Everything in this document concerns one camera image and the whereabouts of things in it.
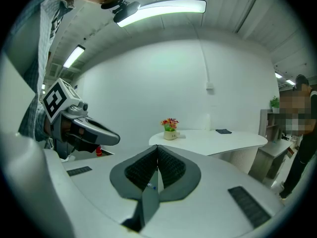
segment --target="dark pants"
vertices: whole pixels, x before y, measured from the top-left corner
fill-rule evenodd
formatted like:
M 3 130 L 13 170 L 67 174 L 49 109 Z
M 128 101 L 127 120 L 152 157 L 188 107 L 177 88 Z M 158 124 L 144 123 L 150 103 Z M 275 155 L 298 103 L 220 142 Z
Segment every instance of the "dark pants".
M 282 198 L 286 198 L 296 184 L 299 182 L 301 175 L 317 150 L 317 137 L 315 133 L 309 133 L 303 136 L 302 142 L 299 146 L 299 150 L 295 156 L 291 170 L 289 171 L 288 177 L 284 183 L 284 190 L 280 193 Z

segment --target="shelf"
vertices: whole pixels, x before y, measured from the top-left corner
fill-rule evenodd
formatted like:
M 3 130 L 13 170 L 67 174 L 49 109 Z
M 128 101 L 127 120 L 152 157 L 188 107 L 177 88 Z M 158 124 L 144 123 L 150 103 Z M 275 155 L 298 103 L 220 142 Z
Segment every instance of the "shelf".
M 268 126 L 266 126 L 266 128 L 268 129 L 268 128 L 272 128 L 272 127 L 274 127 L 274 126 L 277 126 L 277 124 L 275 124 L 275 125 L 268 125 Z
M 282 154 L 288 147 L 290 147 L 293 143 L 284 139 L 279 139 L 276 142 L 270 141 L 265 146 L 260 147 L 262 151 L 271 155 L 273 158 L 278 157 Z

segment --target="wall outlet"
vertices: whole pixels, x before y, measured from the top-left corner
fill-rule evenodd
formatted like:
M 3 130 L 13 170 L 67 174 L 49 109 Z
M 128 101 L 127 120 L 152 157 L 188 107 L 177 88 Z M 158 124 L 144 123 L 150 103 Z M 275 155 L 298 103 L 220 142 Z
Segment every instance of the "wall outlet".
M 206 83 L 206 90 L 211 90 L 213 89 L 213 84 L 211 82 Z

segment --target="cabinet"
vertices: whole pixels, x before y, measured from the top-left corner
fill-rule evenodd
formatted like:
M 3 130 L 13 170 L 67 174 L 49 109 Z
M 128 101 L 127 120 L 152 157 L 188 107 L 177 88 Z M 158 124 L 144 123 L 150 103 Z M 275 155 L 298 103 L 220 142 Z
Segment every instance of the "cabinet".
M 292 142 L 281 139 L 282 130 L 276 123 L 276 114 L 271 110 L 261 110 L 259 135 L 268 143 L 258 149 L 249 175 L 263 182 L 264 178 L 274 179 Z

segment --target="cable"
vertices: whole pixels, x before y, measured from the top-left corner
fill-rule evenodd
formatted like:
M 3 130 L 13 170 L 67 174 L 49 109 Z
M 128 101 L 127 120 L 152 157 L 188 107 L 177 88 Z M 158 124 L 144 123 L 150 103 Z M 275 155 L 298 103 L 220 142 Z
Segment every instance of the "cable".
M 185 14 L 185 17 L 187 18 L 188 22 L 189 22 L 189 23 L 192 25 L 192 27 L 194 28 L 196 37 L 197 37 L 197 39 L 198 39 L 198 41 L 199 41 L 200 48 L 201 48 L 201 50 L 202 50 L 203 57 L 204 57 L 204 63 L 205 63 L 205 69 L 206 69 L 206 76 L 207 76 L 207 83 L 210 83 L 210 76 L 209 76 L 208 64 L 207 64 L 207 59 L 206 59 L 206 56 L 205 56 L 205 52 L 204 52 L 202 40 L 199 38 L 197 29 L 195 28 L 195 26 L 193 25 L 193 23 L 190 21 L 190 19 L 188 18 L 187 14 Z

